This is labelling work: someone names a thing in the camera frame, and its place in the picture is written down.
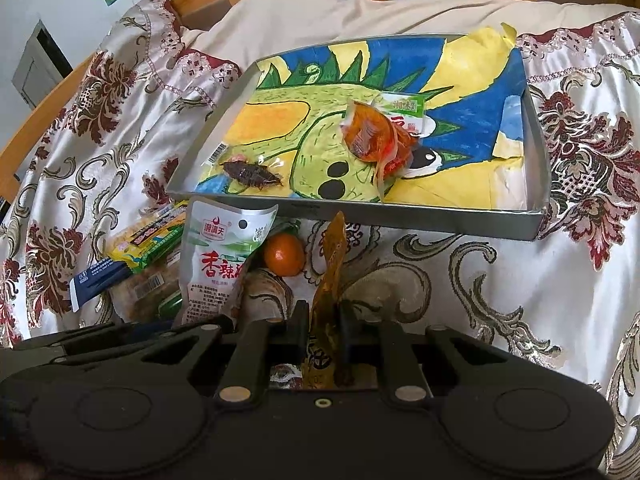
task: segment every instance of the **yellow paint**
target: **yellow paint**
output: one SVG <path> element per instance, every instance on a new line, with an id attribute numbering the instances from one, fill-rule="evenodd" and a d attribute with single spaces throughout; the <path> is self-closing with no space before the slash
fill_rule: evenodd
<path id="1" fill-rule="evenodd" d="M 507 65 L 515 42 L 515 29 L 503 27 L 504 35 L 485 27 L 444 45 L 436 70 L 420 91 L 453 88 L 431 99 L 426 108 L 454 103 L 489 88 Z"/>
<path id="2" fill-rule="evenodd" d="M 245 104 L 226 133 L 225 142 L 237 146 L 287 135 L 305 119 L 309 109 L 302 101 Z"/>
<path id="3" fill-rule="evenodd" d="M 258 62 L 258 68 L 262 71 L 262 74 L 260 74 L 260 79 L 258 80 L 258 86 L 260 86 L 260 83 L 262 83 L 264 78 L 267 76 L 267 72 L 269 72 L 269 67 L 271 65 L 276 67 L 278 74 L 280 74 L 281 82 L 284 83 L 287 79 L 289 79 L 291 70 L 289 70 L 287 63 L 280 56 L 274 56 Z"/>
<path id="4" fill-rule="evenodd" d="M 356 59 L 359 52 L 362 52 L 362 70 L 360 71 L 360 79 L 364 78 L 369 68 L 369 60 L 371 54 L 369 52 L 369 45 L 366 41 L 353 41 L 351 43 L 342 43 L 329 45 L 329 50 L 335 54 L 338 60 L 338 68 L 340 69 L 340 76 L 343 76 L 347 72 L 348 68 Z"/>
<path id="5" fill-rule="evenodd" d="M 291 150 L 290 152 L 278 155 L 276 158 L 283 163 L 280 167 L 270 167 L 270 171 L 276 173 L 282 179 L 282 186 L 265 187 L 262 191 L 255 189 L 255 187 L 248 187 L 242 191 L 241 195 L 254 195 L 254 196 L 289 196 L 292 192 L 289 186 L 289 178 L 291 177 L 291 168 L 293 167 L 293 159 L 296 158 L 297 150 Z M 274 159 L 265 161 L 264 165 L 269 166 L 276 162 Z"/>
<path id="6" fill-rule="evenodd" d="M 492 182 L 495 171 L 521 165 L 521 158 L 495 159 L 465 164 L 422 178 L 398 180 L 386 194 L 385 202 L 494 209 L 492 196 L 496 190 Z"/>
<path id="7" fill-rule="evenodd" d="M 522 156 L 524 155 L 524 146 L 521 140 L 509 139 L 504 133 L 498 132 L 493 155 L 498 158 Z"/>

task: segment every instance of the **snack bar package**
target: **snack bar package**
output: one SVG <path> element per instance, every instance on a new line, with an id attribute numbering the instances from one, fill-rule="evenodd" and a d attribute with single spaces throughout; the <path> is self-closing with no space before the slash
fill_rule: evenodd
<path id="1" fill-rule="evenodd" d="M 373 106 L 353 102 L 340 123 L 347 149 L 363 162 L 376 164 L 376 185 L 380 202 L 392 179 L 401 176 L 413 160 L 417 137 L 393 123 Z"/>
<path id="2" fill-rule="evenodd" d="M 182 235 L 183 301 L 177 324 L 225 314 L 236 325 L 245 262 L 267 237 L 277 212 L 278 206 L 248 210 L 200 197 L 190 200 Z"/>
<path id="3" fill-rule="evenodd" d="M 388 117 L 391 122 L 402 126 L 414 137 L 424 131 L 424 97 L 416 94 L 381 92 L 371 105 Z"/>
<path id="4" fill-rule="evenodd" d="M 125 262 L 133 273 L 142 272 L 180 242 L 187 204 L 186 200 L 170 204 L 109 238 L 108 256 L 116 262 Z"/>
<path id="5" fill-rule="evenodd" d="M 109 289 L 116 314 L 125 322 L 167 319 L 168 310 L 161 306 L 169 299 L 173 301 L 176 292 L 180 294 L 179 275 L 180 246 Z"/>

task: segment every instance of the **barcode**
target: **barcode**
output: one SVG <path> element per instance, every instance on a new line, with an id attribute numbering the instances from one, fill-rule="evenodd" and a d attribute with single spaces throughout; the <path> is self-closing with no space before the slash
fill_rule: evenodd
<path id="1" fill-rule="evenodd" d="M 226 152 L 227 148 L 228 146 L 224 142 L 220 142 L 220 145 L 216 148 L 216 151 L 213 152 L 213 155 L 209 157 L 209 163 L 215 164 L 222 156 L 222 154 Z"/>
<path id="2" fill-rule="evenodd" d="M 136 301 L 144 298 L 152 290 L 156 290 L 159 286 L 164 285 L 164 279 L 159 272 L 154 274 L 151 278 L 146 280 L 146 283 L 142 283 L 133 289 L 133 293 L 136 295 Z"/>

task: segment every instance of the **yellow snack wrapper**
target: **yellow snack wrapper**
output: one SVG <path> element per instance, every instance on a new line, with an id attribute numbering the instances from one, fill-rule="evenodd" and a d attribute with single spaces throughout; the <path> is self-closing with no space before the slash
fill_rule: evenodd
<path id="1" fill-rule="evenodd" d="M 309 353 L 302 365 L 305 388 L 334 388 L 335 357 L 338 348 L 335 309 L 338 304 L 340 268 L 347 251 L 344 215 L 338 212 L 324 233 L 322 242 L 326 271 L 311 307 Z"/>
<path id="2" fill-rule="evenodd" d="M 183 200 L 142 217 L 108 240 L 107 255 L 125 262 L 135 274 L 142 272 L 180 243 L 188 204 Z"/>

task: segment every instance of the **red chinese characters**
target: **red chinese characters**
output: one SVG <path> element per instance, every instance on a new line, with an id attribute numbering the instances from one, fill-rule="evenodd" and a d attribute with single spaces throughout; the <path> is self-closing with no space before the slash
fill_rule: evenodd
<path id="1" fill-rule="evenodd" d="M 228 260 L 220 255 L 216 251 L 210 253 L 204 253 L 202 255 L 202 272 L 204 272 L 208 278 L 215 278 L 220 276 L 224 280 L 230 280 L 237 278 L 242 269 L 242 264 L 230 264 Z"/>

